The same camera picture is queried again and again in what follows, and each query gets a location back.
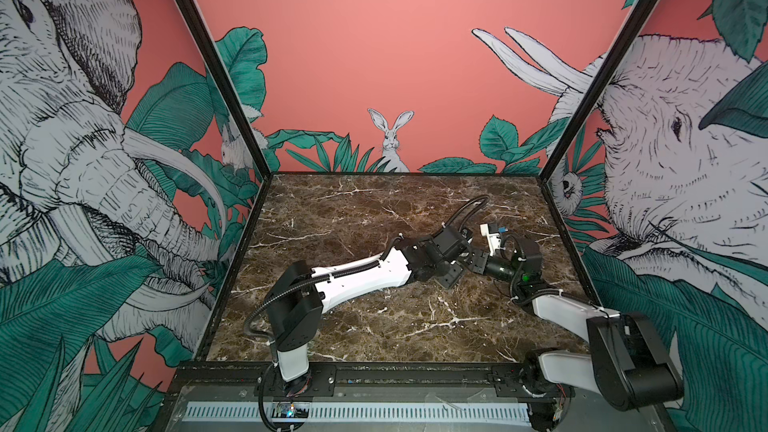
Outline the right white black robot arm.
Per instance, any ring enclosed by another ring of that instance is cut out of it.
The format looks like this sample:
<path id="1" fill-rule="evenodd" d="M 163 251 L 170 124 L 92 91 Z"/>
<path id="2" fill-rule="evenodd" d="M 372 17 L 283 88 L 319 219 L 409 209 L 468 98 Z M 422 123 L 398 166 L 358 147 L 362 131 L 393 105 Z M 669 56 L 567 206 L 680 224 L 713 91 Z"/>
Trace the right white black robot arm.
<path id="1" fill-rule="evenodd" d="M 587 343 L 586 354 L 538 350 L 527 355 L 522 380 L 540 394 L 548 386 L 572 386 L 600 394 L 626 411 L 678 400 L 683 379 L 650 318 L 581 300 L 548 283 L 541 274 L 539 245 L 505 228 L 481 227 L 485 252 L 473 250 L 467 267 L 505 282 L 511 301 Z"/>

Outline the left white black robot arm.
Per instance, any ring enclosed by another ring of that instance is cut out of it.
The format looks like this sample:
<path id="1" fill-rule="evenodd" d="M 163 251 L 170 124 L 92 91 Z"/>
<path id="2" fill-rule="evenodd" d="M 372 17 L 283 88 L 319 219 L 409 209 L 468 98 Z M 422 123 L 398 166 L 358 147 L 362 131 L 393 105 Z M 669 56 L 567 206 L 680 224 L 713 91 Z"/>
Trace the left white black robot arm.
<path id="1" fill-rule="evenodd" d="M 471 240 L 468 228 L 445 224 L 433 235 L 398 235 L 383 252 L 346 264 L 312 268 L 297 261 L 245 319 L 243 333 L 268 339 L 274 370 L 285 384 L 305 385 L 311 377 L 308 344 L 325 313 L 382 289 L 432 278 L 452 285 L 462 273 L 459 259 L 470 252 Z"/>

